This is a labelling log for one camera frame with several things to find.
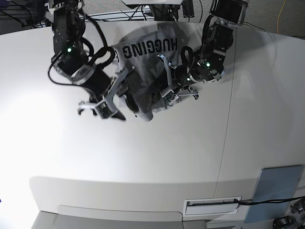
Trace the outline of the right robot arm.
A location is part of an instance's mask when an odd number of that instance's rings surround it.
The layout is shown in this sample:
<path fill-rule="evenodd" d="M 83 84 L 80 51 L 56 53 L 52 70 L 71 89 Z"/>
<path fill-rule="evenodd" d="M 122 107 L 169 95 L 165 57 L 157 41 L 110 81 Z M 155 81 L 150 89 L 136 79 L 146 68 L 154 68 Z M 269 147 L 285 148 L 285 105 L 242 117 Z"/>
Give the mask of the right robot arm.
<path fill-rule="evenodd" d="M 67 86 L 84 89 L 89 94 L 88 101 L 79 103 L 79 115 L 91 110 L 93 115 L 102 119 L 126 118 L 114 102 L 118 96 L 126 106 L 144 121 L 153 119 L 148 97 L 140 97 L 141 77 L 136 67 L 125 64 L 116 72 L 115 77 L 105 73 L 104 68 L 118 56 L 115 49 L 108 45 L 98 23 L 82 9 L 81 0 L 50 0 L 49 11 L 54 16 L 52 24 L 54 56 L 50 69 L 65 77 Z M 102 40 L 103 46 L 95 51 L 92 44 L 83 37 L 85 21 L 89 20 Z"/>

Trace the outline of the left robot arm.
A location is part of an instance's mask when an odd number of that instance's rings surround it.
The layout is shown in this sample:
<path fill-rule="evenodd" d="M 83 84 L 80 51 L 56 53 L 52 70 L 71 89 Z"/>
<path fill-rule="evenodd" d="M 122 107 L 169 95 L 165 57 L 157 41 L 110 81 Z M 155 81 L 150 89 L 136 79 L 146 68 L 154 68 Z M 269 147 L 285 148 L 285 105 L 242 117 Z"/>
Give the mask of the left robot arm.
<path fill-rule="evenodd" d="M 226 52 L 234 41 L 233 26 L 243 24 L 247 7 L 246 0 L 214 0 L 203 26 L 198 50 L 184 46 L 180 54 L 182 64 L 179 66 L 172 64 L 161 52 L 158 53 L 164 71 L 155 85 L 162 98 L 169 104 L 181 96 L 190 95 L 198 99 L 197 90 L 191 87 L 193 84 L 221 79 Z"/>

